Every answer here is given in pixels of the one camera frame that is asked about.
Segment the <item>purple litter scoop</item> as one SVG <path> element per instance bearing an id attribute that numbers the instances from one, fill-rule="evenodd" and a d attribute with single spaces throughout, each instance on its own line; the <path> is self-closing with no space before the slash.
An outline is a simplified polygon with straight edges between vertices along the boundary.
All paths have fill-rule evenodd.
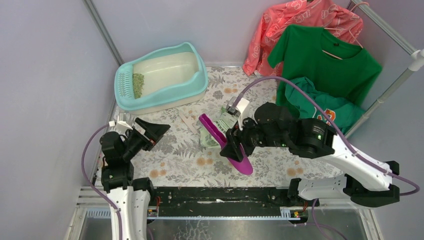
<path id="1" fill-rule="evenodd" d="M 224 135 L 205 113 L 200 115 L 199 121 L 218 142 L 221 149 L 219 154 L 227 158 L 240 173 L 251 175 L 254 171 L 253 167 L 240 142 L 231 135 L 233 131 L 239 130 L 239 123 L 236 121 Z"/>

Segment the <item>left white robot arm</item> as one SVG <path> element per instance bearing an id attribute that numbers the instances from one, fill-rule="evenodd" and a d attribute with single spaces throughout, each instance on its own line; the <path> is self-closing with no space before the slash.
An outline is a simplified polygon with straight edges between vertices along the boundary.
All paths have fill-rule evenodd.
<path id="1" fill-rule="evenodd" d="M 114 240 L 147 239 L 148 208 L 155 200 L 155 189 L 149 177 L 134 178 L 132 159 L 141 151 L 151 151 L 170 129 L 135 119 L 136 129 L 123 122 L 124 133 L 105 133 L 99 140 L 104 166 L 101 184 L 111 212 Z"/>

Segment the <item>green cat litter bag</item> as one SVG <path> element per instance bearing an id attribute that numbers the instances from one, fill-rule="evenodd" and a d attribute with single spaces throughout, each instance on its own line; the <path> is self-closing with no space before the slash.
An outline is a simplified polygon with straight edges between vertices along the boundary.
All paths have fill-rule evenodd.
<path id="1" fill-rule="evenodd" d="M 220 116 L 215 119 L 210 119 L 205 113 L 199 116 L 199 121 L 202 124 L 200 128 L 200 145 L 204 148 L 220 148 L 219 142 L 210 133 L 211 125 L 214 126 L 213 132 L 220 132 L 223 136 L 227 130 L 232 128 L 237 122 L 238 117 L 226 111 L 224 106 L 221 107 Z"/>

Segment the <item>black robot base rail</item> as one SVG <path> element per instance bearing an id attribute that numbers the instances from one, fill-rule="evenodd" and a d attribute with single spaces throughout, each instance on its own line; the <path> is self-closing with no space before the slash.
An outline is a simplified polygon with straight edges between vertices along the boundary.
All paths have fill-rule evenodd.
<path id="1" fill-rule="evenodd" d="M 295 190 L 278 187 L 157 187 L 147 217 L 170 220 L 307 219 L 305 200 Z"/>

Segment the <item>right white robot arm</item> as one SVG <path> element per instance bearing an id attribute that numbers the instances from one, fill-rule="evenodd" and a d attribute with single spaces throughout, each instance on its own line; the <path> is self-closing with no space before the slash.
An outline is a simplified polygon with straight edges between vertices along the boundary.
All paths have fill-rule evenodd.
<path id="1" fill-rule="evenodd" d="M 400 200 L 400 189 L 391 177 L 399 172 L 397 162 L 371 159 L 365 163 L 349 151 L 333 127 L 315 118 L 295 118 L 284 106 L 264 103 L 253 117 L 228 129 L 225 138 L 220 155 L 237 163 L 248 162 L 257 147 L 282 147 L 295 156 L 319 160 L 342 171 L 318 180 L 292 179 L 285 200 L 293 206 L 315 199 L 348 199 L 378 208 Z"/>

